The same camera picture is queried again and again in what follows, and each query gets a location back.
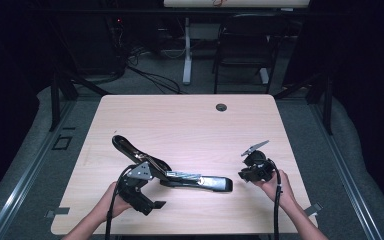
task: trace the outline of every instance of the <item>black chair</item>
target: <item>black chair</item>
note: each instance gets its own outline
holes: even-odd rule
[[[255,74],[261,68],[270,69],[266,86],[269,93],[279,45],[288,27],[288,20],[277,14],[236,14],[226,18],[220,25],[213,65],[214,93],[223,84],[219,82],[220,66],[256,68]]]

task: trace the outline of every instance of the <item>wooden tabletop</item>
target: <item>wooden tabletop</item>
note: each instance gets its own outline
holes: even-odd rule
[[[226,105],[223,112],[217,104]],[[109,184],[133,162],[111,143],[114,135],[164,160],[174,171],[227,177],[230,193],[178,189],[150,181],[142,192],[152,201],[166,201],[148,216],[134,209],[112,221],[112,234],[261,234],[273,232],[273,202],[238,172],[246,167],[241,154],[250,146],[288,173],[298,203],[310,202],[276,103],[270,95],[122,95],[105,96],[85,139],[52,232],[68,233],[98,202]],[[311,220],[317,225],[314,217]],[[280,232],[296,232],[279,210]],[[96,234],[105,233],[102,224]]]
[[[164,0],[165,7],[306,8],[309,0]]]

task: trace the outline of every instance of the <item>human arm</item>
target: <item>human arm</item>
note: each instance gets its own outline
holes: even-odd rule
[[[88,239],[99,225],[107,221],[107,212],[110,208],[115,187],[116,183],[113,182],[95,207],[63,238],[64,240]],[[117,195],[114,200],[113,217],[120,215],[130,207],[130,204],[123,201],[123,199]]]
[[[275,200],[277,188],[277,176],[276,173],[273,174],[272,179],[268,182],[254,182],[254,184],[260,187],[272,201]],[[288,175],[282,170],[279,170],[279,174],[282,183],[282,194],[280,196],[279,206],[289,216],[292,223],[295,225],[298,234],[304,240],[327,239],[327,237],[313,224],[313,222],[310,221],[307,214],[296,201]]]

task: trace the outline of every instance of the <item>gray carpet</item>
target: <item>gray carpet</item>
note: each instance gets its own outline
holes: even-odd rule
[[[282,73],[287,66],[291,48],[293,48],[292,42],[284,46],[271,94],[281,91]],[[131,61],[133,63],[138,60],[138,64],[134,65],[137,69],[173,79],[182,91],[189,94],[212,93],[212,60],[209,57],[211,48],[196,48],[193,56],[192,83],[188,86],[181,83],[183,56],[169,58],[164,54],[161,56],[142,54],[138,59],[131,59]],[[168,90],[160,90],[153,82],[131,70],[127,70],[120,79],[102,83],[99,86],[114,94],[173,94]],[[38,169],[34,183],[27,189],[28,194],[16,209],[15,217],[10,219],[8,227],[3,229],[4,239],[59,238],[50,232],[52,218],[45,217],[45,214],[48,210],[54,210],[59,206],[100,99],[89,89],[80,85],[76,87],[80,97],[72,105],[66,104],[65,109],[70,110],[67,110],[67,118],[61,123],[61,128],[57,132],[61,137],[70,137],[71,142],[66,150],[52,150],[55,139],[48,144],[49,149],[44,151],[43,165]],[[319,111],[319,107],[307,105],[302,98],[304,93],[305,89],[286,100],[278,100],[277,105],[310,201],[318,202],[324,207],[317,216],[319,227],[330,239],[367,239],[349,194],[338,175],[335,156],[326,140],[324,129],[318,124],[319,116],[315,113]],[[49,89],[45,89],[38,97],[41,100],[39,113],[0,185],[0,213],[25,169],[40,155],[43,143],[49,136],[51,120]],[[333,138],[384,239],[384,197],[365,171],[358,135],[345,110],[337,101],[333,104],[332,129]],[[199,239],[254,239],[255,237],[201,236]],[[94,236],[93,239],[103,239],[103,237]],[[299,237],[297,234],[282,234],[281,239],[299,239]]]

